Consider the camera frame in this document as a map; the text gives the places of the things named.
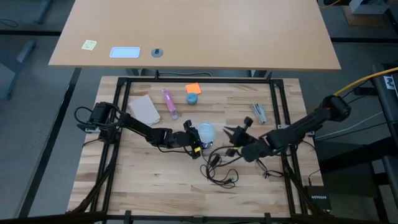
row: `desk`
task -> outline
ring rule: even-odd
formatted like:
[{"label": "desk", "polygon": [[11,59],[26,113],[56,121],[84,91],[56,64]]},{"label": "desk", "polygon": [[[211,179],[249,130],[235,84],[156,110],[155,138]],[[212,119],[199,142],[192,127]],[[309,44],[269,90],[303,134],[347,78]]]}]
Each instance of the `desk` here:
[{"label": "desk", "polygon": [[[143,80],[143,78],[137,77],[133,80]],[[264,81],[254,78],[241,80],[242,82]],[[117,81],[117,77],[103,77],[96,102],[113,102]],[[299,80],[283,79],[283,81],[290,118],[294,122],[306,115]],[[199,95],[197,105],[186,103],[185,84],[136,81],[131,84],[128,102],[148,94],[162,118],[161,122],[153,125],[155,128],[167,127],[179,131],[183,129],[183,122],[187,119],[190,119],[194,126],[200,123],[214,124],[218,135],[213,149],[221,145],[230,145],[228,137],[222,132],[223,126],[243,125],[246,116],[255,121],[248,129],[248,133],[253,136],[260,136],[275,129],[270,84],[200,83],[202,94]],[[180,115],[177,120],[170,117],[161,95],[163,88],[170,90],[172,94]],[[280,102],[280,95],[277,94],[276,97]],[[122,98],[121,93],[119,99],[121,108],[123,108],[120,105]],[[256,123],[251,109],[253,102],[264,105],[267,116],[265,125]],[[88,134],[86,141],[96,137],[97,134]],[[306,138],[306,141],[313,144],[310,138]],[[102,150],[102,142],[94,142],[83,148],[68,209],[75,208],[94,186]],[[316,152],[308,144],[301,143],[297,157],[302,179],[307,183],[308,175],[319,169]],[[280,157],[267,157],[263,161],[269,169],[282,170]],[[268,212],[271,217],[290,217],[284,178],[264,179],[254,163],[240,160],[217,170],[220,176],[224,176],[230,168],[235,168],[239,173],[237,186],[233,189],[224,189],[213,185],[201,175],[199,167],[204,164],[202,158],[192,160],[186,154],[161,153],[138,134],[123,130],[116,164],[108,210],[108,214],[111,215],[123,215],[126,210],[131,210],[134,215],[264,217],[264,213]],[[323,185],[320,172],[312,175],[312,183]],[[294,186],[292,188],[296,211],[299,212],[298,194]],[[104,189],[99,196],[99,208],[103,196]]]},{"label": "desk", "polygon": [[[81,49],[86,40],[93,50]],[[141,54],[110,58],[113,47]],[[163,56],[150,54],[156,48]],[[340,69],[314,0],[77,0],[49,65]]]}]

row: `black knob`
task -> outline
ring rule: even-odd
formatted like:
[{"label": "black knob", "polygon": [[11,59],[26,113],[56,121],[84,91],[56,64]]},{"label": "black knob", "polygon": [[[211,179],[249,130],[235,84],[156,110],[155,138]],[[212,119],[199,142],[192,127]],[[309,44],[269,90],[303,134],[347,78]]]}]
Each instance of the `black knob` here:
[{"label": "black knob", "polygon": [[247,127],[250,127],[251,124],[253,123],[253,120],[249,117],[245,117],[244,121],[243,121],[244,125],[246,125]]}]

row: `black cable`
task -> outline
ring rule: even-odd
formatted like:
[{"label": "black cable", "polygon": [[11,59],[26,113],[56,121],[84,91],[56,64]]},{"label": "black cable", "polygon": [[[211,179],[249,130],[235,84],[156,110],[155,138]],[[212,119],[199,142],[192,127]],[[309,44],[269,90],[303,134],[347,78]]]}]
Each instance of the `black cable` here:
[{"label": "black cable", "polygon": [[351,100],[351,101],[348,102],[347,104],[353,103],[353,102],[355,102],[355,101],[357,101],[357,100],[359,100],[359,99],[364,98],[365,96],[369,96],[369,95],[370,95],[371,93],[373,93],[374,91],[376,91],[376,89],[374,89],[374,90],[372,90],[372,91],[369,91],[369,92],[366,93],[365,95],[362,95],[362,96],[360,96],[360,97],[358,97],[358,98],[355,98],[355,99]]},{"label": "black cable", "polygon": [[322,140],[319,140],[319,141],[317,141],[317,142],[326,141],[326,140],[329,140],[329,139],[334,139],[334,138],[341,137],[341,136],[344,136],[344,135],[347,135],[347,134],[351,134],[351,133],[355,133],[355,132],[358,132],[358,131],[363,131],[363,130],[366,130],[366,129],[369,129],[369,128],[373,128],[373,127],[376,127],[376,126],[380,126],[380,125],[386,124],[386,123],[388,123],[388,122],[383,122],[383,123],[380,123],[380,124],[375,124],[375,125],[369,126],[369,127],[367,127],[367,128],[362,128],[362,129],[358,129],[358,130],[351,131],[351,132],[348,132],[348,133],[344,133],[344,134],[340,134],[340,135],[337,135],[337,136],[333,136],[333,137],[330,137],[330,138],[322,139]]},{"label": "black cable", "polygon": [[99,139],[94,139],[94,140],[85,142],[85,143],[82,145],[82,147],[85,147],[87,144],[92,143],[92,142],[95,142],[95,141],[99,141],[99,140],[101,140],[101,139],[99,138]]},{"label": "black cable", "polygon": [[311,143],[309,143],[309,142],[307,142],[307,141],[304,141],[304,140],[303,140],[303,142],[306,143],[306,144],[308,144],[308,145],[310,145],[310,146],[313,148],[313,150],[316,151],[315,146],[313,146]]},{"label": "black cable", "polygon": [[[208,160],[206,160],[203,157],[206,164],[202,164],[200,166],[200,172],[204,177],[206,177],[208,180],[212,181],[214,184],[219,185],[220,187],[223,187],[226,189],[231,189],[231,188],[235,187],[235,183],[239,180],[238,172],[236,171],[236,169],[230,169],[223,179],[217,180],[217,179],[214,179],[214,176],[216,175],[215,169],[217,167],[223,167],[228,164],[231,164],[242,157],[239,156],[239,157],[233,159],[232,161],[229,161],[229,162],[226,162],[223,164],[223,160],[222,160],[221,156],[219,154],[216,154],[215,152],[219,151],[220,149],[225,149],[225,148],[230,148],[230,147],[233,147],[233,146],[221,146],[221,147],[216,148],[215,150],[213,150],[210,153]],[[218,159],[218,161],[217,161],[217,164],[212,165],[211,163],[214,161],[214,159]],[[232,177],[228,178],[229,174],[231,172],[234,172],[236,174],[236,179],[233,179]]]},{"label": "black cable", "polygon": [[19,26],[19,24],[16,21],[13,21],[10,19],[0,18],[0,23],[4,24],[5,26],[11,27],[11,28],[16,28]]},{"label": "black cable", "polygon": [[[368,80],[366,80],[366,81],[364,81],[364,82],[362,82],[361,84],[359,84],[357,87],[355,87],[355,88],[359,88],[359,87],[361,87],[362,85],[364,85],[367,81],[369,81],[370,79],[368,79]],[[352,93],[352,92],[354,92],[354,90],[351,90],[351,91],[349,91],[349,92],[347,92],[344,96],[342,96],[342,98],[344,99],[346,96],[348,96],[350,93]]]},{"label": "black cable", "polygon": [[264,178],[268,178],[270,176],[273,177],[283,177],[284,174],[282,172],[276,171],[276,170],[269,170],[266,165],[261,162],[260,159],[256,159],[256,164],[264,171],[264,173],[262,174],[264,176]]},{"label": "black cable", "polygon": [[194,72],[194,73],[178,73],[178,72],[159,72],[159,75],[182,75],[182,76],[192,76],[192,75],[212,75],[208,72]]},{"label": "black cable", "polygon": [[176,150],[163,151],[163,150],[160,149],[159,145],[157,145],[156,147],[157,147],[157,149],[158,149],[160,152],[164,152],[164,153],[166,153],[166,152],[187,153],[187,152],[185,152],[185,151],[176,151]]},{"label": "black cable", "polygon": [[308,176],[308,184],[310,185],[310,186],[312,186],[312,184],[311,184],[311,175],[312,174],[316,174],[317,172],[319,172],[321,169],[318,169],[317,171],[315,171],[315,172],[312,172],[309,176]]},{"label": "black cable", "polygon": [[77,120],[77,122],[79,122],[80,124],[89,125],[87,122],[82,122],[81,120],[79,120],[79,119],[77,118],[77,111],[79,111],[80,109],[88,110],[90,113],[92,113],[93,111],[90,110],[89,108],[85,107],[85,106],[79,106],[78,108],[76,108],[76,110],[75,110],[75,112],[74,112],[74,114],[73,114],[73,116],[75,117],[75,120]]}]

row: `yellow cable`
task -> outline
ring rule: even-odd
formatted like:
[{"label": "yellow cable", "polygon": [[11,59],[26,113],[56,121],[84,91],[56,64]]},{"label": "yellow cable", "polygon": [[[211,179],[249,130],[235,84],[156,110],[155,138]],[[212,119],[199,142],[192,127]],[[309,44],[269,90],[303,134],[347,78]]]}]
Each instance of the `yellow cable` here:
[{"label": "yellow cable", "polygon": [[398,67],[395,67],[395,68],[392,68],[392,69],[388,69],[388,70],[385,70],[385,71],[382,71],[382,72],[377,72],[377,73],[374,73],[372,75],[368,75],[366,77],[360,78],[359,80],[356,80],[355,82],[353,82],[353,83],[347,85],[346,87],[342,88],[341,90],[337,91],[334,95],[338,96],[342,92],[346,91],[347,89],[349,89],[349,88],[351,88],[351,87],[353,87],[353,86],[355,86],[355,85],[357,85],[357,84],[359,84],[359,83],[361,83],[363,81],[366,81],[366,80],[368,80],[370,78],[377,77],[377,76],[380,76],[380,75],[384,75],[384,74],[387,74],[387,73],[390,73],[390,72],[395,72],[395,71],[398,71]]},{"label": "yellow cable", "polygon": [[320,8],[320,9],[326,9],[326,8],[328,8],[328,7],[330,7],[330,6],[334,6],[335,4],[339,3],[340,1],[341,1],[341,0],[337,0],[337,1],[333,2],[333,3],[331,3],[331,4],[328,5],[328,6],[319,6],[319,8]]}]

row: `silver object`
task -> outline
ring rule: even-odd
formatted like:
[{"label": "silver object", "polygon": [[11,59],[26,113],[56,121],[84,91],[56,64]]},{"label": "silver object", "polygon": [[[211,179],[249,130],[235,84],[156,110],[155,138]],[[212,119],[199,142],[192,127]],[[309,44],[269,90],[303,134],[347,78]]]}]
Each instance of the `silver object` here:
[{"label": "silver object", "polygon": [[253,109],[254,115],[256,115],[259,124],[265,124],[267,122],[266,113],[264,112],[264,106],[260,103],[252,103],[251,108]]}]

